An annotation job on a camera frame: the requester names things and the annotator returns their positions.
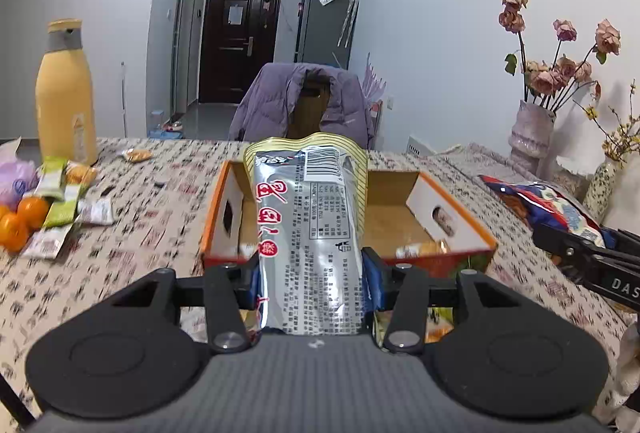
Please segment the purple tissue pack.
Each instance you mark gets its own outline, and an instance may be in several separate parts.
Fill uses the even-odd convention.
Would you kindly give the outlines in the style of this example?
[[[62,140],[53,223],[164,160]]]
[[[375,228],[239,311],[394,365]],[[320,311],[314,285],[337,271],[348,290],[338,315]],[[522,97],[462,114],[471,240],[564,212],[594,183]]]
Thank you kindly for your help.
[[[38,184],[38,167],[34,161],[25,161],[17,156],[22,138],[1,145],[0,159],[0,203],[15,210],[26,192]]]

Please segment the grey refrigerator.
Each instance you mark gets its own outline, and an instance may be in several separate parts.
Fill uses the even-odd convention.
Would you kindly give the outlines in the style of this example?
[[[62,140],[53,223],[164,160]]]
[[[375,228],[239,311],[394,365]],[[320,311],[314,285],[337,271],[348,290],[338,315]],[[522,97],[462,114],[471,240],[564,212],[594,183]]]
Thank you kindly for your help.
[[[294,61],[347,69],[352,42],[347,39],[350,0],[301,0]]]

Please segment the dark entrance door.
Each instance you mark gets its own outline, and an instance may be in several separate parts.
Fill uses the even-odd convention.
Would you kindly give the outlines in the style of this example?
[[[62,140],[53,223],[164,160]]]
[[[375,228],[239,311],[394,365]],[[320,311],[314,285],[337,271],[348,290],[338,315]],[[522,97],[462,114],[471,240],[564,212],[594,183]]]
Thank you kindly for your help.
[[[280,0],[206,0],[201,104],[237,104],[276,49]]]

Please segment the orange cardboard tray box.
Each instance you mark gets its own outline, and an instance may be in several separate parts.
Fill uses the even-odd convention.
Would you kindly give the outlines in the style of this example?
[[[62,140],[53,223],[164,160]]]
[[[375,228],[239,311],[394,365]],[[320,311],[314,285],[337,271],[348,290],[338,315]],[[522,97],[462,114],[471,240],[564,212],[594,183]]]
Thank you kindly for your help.
[[[486,271],[497,239],[444,187],[424,172],[371,171],[360,245],[389,264],[397,251],[416,247],[409,257],[436,278],[472,268]],[[244,263],[257,245],[256,203],[244,164],[222,164],[201,240],[203,267]]]

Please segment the silver long snack bag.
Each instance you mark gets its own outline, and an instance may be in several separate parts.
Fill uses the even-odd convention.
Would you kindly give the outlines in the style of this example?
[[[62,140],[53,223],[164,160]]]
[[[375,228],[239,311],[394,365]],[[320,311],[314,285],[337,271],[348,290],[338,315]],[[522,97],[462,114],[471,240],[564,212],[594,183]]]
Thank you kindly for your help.
[[[356,335],[368,156],[341,135],[271,137],[244,165],[256,205],[260,324],[287,335]]]

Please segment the wooden chair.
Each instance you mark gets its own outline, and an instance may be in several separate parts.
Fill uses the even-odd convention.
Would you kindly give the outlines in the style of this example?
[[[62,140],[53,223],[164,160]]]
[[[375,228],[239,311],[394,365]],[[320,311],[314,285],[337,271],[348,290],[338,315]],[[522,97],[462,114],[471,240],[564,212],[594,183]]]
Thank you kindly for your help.
[[[320,130],[330,99],[330,83],[323,78],[306,78],[297,104],[288,118],[287,138],[305,138]]]

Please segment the purple puffer jacket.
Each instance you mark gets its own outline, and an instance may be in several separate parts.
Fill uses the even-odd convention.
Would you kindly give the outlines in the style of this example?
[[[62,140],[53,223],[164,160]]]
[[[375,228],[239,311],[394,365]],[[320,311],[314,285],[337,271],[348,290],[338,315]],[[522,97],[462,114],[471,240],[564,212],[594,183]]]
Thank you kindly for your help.
[[[267,63],[236,108],[229,138],[253,142],[316,132],[371,147],[374,128],[357,75],[315,63]]]

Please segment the pink ceramic vase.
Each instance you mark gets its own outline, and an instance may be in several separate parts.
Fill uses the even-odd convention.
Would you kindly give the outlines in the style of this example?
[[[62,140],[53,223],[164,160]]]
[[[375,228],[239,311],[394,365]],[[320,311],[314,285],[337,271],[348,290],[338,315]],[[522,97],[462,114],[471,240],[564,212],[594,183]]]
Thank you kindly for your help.
[[[547,156],[555,114],[532,102],[520,102],[509,136],[510,159],[529,173],[536,174]]]

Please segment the dried pink roses bouquet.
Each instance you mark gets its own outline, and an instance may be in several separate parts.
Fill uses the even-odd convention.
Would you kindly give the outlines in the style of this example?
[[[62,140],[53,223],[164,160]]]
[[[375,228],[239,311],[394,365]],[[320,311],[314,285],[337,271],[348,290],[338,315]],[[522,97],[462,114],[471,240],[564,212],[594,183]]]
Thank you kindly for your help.
[[[524,10],[528,7],[528,0],[500,0],[500,3],[499,26],[518,40],[518,48],[504,58],[504,72],[511,76],[521,75],[522,101],[552,114],[557,114],[582,88],[600,86],[592,77],[591,59],[600,64],[606,63],[609,56],[617,56],[622,48],[620,30],[604,19],[597,24],[593,42],[585,56],[570,58],[564,54],[563,48],[577,41],[577,29],[570,20],[556,19],[552,22],[555,36],[552,59],[549,62],[530,59],[524,42]]]

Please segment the orange tangerine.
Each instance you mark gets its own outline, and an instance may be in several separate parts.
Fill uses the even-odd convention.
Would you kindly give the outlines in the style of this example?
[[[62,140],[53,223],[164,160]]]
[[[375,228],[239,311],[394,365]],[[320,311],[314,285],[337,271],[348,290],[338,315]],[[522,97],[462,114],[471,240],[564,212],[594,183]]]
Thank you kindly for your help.
[[[21,252],[30,238],[30,231],[24,219],[17,213],[9,212],[0,219],[0,242],[10,253]]]
[[[17,205],[16,214],[32,231],[39,231],[50,210],[50,203],[40,197],[25,196]]]

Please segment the large yellow thermos bottle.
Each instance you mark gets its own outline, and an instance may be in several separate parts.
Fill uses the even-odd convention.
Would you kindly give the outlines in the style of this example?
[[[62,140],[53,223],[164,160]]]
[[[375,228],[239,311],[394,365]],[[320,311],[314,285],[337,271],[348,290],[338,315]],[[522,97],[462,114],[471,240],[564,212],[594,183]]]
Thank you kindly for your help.
[[[36,115],[43,156],[92,165],[98,149],[92,78],[81,26],[79,19],[72,18],[49,23],[35,86]]]

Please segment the calligraphy print tablecloth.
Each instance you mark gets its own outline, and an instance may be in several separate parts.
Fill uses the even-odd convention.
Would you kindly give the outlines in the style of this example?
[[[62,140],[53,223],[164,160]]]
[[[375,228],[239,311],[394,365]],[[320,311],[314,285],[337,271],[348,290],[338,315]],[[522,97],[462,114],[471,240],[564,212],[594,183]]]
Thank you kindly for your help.
[[[24,372],[32,343],[157,267],[180,275],[200,269],[200,245],[222,164],[242,156],[228,141],[148,140],[148,162],[131,164],[126,139],[99,143],[99,174],[88,195],[113,203],[115,222],[82,228],[56,262],[1,259],[1,372],[32,413],[38,405]],[[375,151],[374,171],[424,171],[454,194],[498,239],[489,274],[596,337],[611,358],[632,316],[563,278],[533,246],[525,225],[482,183],[431,156]]]

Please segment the floral patterned vase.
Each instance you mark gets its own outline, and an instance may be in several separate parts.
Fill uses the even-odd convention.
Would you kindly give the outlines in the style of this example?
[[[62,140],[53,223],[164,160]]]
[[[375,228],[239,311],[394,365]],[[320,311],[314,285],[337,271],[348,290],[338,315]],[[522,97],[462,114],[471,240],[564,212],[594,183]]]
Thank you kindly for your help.
[[[592,219],[598,223],[602,221],[608,211],[608,204],[620,171],[622,171],[620,161],[606,156],[592,176],[582,205]]]

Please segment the red blue chip bag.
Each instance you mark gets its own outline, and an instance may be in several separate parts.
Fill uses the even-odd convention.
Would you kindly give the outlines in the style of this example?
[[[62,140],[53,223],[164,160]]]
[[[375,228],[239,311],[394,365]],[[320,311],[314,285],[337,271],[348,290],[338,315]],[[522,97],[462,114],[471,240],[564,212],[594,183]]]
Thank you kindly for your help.
[[[605,247],[600,226],[582,208],[550,185],[544,182],[510,184],[488,175],[480,175],[480,179],[530,229],[547,225]]]

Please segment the small gold snack packet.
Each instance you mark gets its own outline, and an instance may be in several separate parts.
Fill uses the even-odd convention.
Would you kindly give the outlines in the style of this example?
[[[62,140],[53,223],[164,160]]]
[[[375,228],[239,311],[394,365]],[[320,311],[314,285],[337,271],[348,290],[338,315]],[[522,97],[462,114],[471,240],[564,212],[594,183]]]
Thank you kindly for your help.
[[[153,153],[149,150],[129,148],[120,153],[122,159],[129,163],[142,163],[152,158]]]

